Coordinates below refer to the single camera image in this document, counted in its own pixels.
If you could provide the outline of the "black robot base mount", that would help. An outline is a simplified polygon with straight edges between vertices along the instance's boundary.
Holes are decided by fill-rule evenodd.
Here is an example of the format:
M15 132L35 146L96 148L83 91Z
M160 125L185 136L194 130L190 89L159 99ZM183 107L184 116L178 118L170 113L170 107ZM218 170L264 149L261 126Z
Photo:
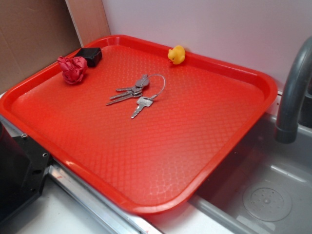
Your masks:
M1 225L41 196L51 160L31 137L12 137L0 125Z

